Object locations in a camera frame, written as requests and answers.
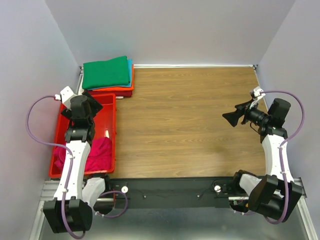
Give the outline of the pink t shirt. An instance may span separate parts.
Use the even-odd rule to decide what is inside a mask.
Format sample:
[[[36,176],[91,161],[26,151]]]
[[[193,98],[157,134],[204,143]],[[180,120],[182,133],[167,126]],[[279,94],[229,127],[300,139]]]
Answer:
[[[56,158],[54,165],[62,170],[66,157],[66,150],[57,147],[53,151]],[[106,171],[112,167],[112,141],[108,137],[101,137],[92,141],[90,153],[85,164],[85,172]]]

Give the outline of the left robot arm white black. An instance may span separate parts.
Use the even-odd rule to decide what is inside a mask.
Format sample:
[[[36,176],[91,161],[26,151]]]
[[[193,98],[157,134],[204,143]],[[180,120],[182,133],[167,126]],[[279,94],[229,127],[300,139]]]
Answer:
[[[89,93],[75,94],[65,87],[57,96],[65,106],[62,115],[69,120],[64,134],[65,161],[53,199],[43,205],[43,213],[54,233],[69,233],[80,240],[91,228],[93,204],[110,194],[111,185],[95,178],[83,186],[85,165],[95,136],[94,117],[102,110]]]

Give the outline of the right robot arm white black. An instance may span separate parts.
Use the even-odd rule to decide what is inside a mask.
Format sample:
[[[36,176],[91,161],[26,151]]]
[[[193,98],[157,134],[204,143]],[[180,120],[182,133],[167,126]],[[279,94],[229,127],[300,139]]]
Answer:
[[[258,100],[235,105],[235,111],[222,114],[232,127],[239,119],[258,126],[257,133],[265,156],[265,176],[259,178],[251,172],[237,171],[230,183],[230,191],[241,196],[248,195],[242,211],[263,215],[272,224],[284,223],[302,196],[302,187],[294,182],[289,169],[287,144],[288,133],[283,124],[291,104],[275,98],[268,112],[258,109]]]

